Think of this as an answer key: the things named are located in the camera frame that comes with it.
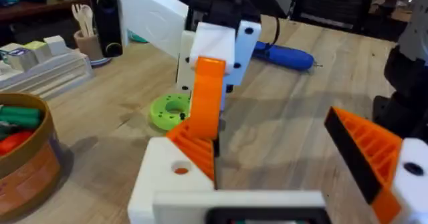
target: white box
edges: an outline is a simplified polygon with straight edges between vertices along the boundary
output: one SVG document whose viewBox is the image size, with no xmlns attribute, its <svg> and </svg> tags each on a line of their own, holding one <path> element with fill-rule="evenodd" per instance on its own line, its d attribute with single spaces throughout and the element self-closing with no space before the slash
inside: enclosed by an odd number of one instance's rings
<svg viewBox="0 0 428 224">
<path fill-rule="evenodd" d="M 15 70 L 28 71 L 37 65 L 35 54 L 24 47 L 17 48 L 7 53 L 7 62 Z"/>
<path fill-rule="evenodd" d="M 57 35 L 53 37 L 47 37 L 43 39 L 48 45 L 53 56 L 68 53 L 68 48 L 64 39 Z"/>
<path fill-rule="evenodd" d="M 35 54 L 39 64 L 44 63 L 52 58 L 52 54 L 47 43 L 32 41 L 31 43 L 25 44 L 24 47 L 30 49 Z"/>
</svg>

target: green object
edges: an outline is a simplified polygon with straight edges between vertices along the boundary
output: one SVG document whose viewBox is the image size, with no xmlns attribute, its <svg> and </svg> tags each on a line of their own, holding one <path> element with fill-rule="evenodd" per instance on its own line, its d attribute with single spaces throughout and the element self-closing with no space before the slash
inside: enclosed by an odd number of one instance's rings
<svg viewBox="0 0 428 224">
<path fill-rule="evenodd" d="M 147 41 L 145 39 L 143 39 L 142 37 L 138 36 L 137 34 L 131 32 L 128 30 L 128 36 L 131 40 L 140 42 L 140 43 L 147 43 Z"/>
<path fill-rule="evenodd" d="M 172 130 L 189 116 L 190 96 L 167 94 L 157 98 L 150 106 L 150 118 L 154 125 L 163 130 Z"/>
<path fill-rule="evenodd" d="M 18 115 L 0 115 L 0 121 L 7 122 L 9 124 L 16 124 L 22 128 L 37 128 L 40 124 L 39 118 L 18 116 Z"/>
<path fill-rule="evenodd" d="M 36 108 L 24 108 L 24 107 L 10 107 L 2 106 L 0 108 L 0 116 L 25 116 L 28 118 L 39 118 L 40 110 Z"/>
</svg>

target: blue tool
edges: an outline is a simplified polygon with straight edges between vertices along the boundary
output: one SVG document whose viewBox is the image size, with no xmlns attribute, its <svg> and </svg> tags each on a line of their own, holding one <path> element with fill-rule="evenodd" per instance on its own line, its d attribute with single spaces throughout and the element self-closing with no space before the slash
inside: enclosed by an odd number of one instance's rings
<svg viewBox="0 0 428 224">
<path fill-rule="evenodd" d="M 253 57 L 300 71 L 307 70 L 314 65 L 314 57 L 302 50 L 278 45 L 273 45 L 271 48 L 266 49 L 266 45 L 267 43 L 258 41 L 255 45 Z"/>
</svg>

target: green plastic ring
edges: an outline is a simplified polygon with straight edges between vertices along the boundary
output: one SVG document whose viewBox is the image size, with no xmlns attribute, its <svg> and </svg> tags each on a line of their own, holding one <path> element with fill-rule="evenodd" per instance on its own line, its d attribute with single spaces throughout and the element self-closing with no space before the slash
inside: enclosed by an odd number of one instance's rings
<svg viewBox="0 0 428 224">
<path fill-rule="evenodd" d="M 190 97 L 187 94 L 167 94 L 157 98 L 150 106 L 150 118 L 155 126 L 172 130 L 180 124 L 181 113 L 189 116 Z"/>
</svg>

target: cup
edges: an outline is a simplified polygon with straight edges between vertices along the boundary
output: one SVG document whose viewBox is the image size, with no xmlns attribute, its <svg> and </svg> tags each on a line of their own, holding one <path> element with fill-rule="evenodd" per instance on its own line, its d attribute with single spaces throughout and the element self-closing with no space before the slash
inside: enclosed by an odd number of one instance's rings
<svg viewBox="0 0 428 224">
<path fill-rule="evenodd" d="M 90 61 L 102 60 L 104 56 L 101 52 L 100 43 L 98 42 L 98 34 L 94 29 L 95 35 L 84 37 L 82 31 L 79 30 L 74 34 L 74 40 L 79 47 L 81 53 L 88 56 Z"/>
</svg>

